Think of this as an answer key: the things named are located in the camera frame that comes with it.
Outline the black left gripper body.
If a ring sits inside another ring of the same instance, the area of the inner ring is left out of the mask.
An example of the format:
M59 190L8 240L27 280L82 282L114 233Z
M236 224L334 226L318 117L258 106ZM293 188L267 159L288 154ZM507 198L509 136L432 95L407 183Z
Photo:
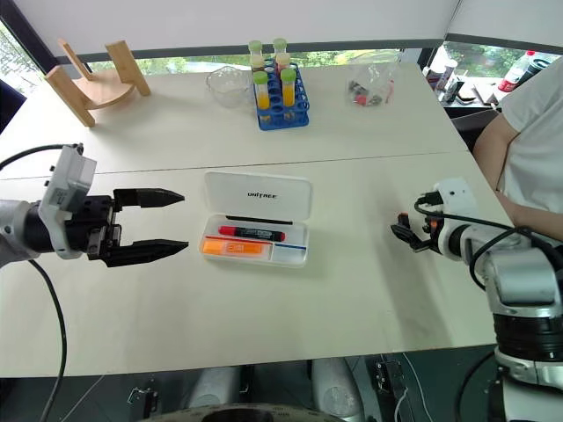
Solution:
M117 200L108 195L87 196L65 222L71 250L86 253L90 260L111 263L121 242L121 225L115 221L120 211Z

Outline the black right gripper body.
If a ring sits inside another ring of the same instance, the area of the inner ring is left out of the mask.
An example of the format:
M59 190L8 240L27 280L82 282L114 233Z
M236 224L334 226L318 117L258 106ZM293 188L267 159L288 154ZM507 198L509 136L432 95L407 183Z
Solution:
M435 216L431 214L425 214L425 224L422 230L429 234L429 238L421 243L417 252L421 251L433 251L435 253L441 254L439 247L439 236L442 231L442 217L440 215Z

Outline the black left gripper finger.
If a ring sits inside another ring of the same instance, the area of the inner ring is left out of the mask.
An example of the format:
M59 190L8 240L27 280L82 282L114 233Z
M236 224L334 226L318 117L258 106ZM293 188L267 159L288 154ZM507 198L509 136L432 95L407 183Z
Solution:
M115 211L121 211L124 207L166 207L184 200L183 195L163 188L128 188L113 191Z
M189 246L189 242L152 239L126 246L112 246L105 252L107 267L132 266L150 263L174 255Z

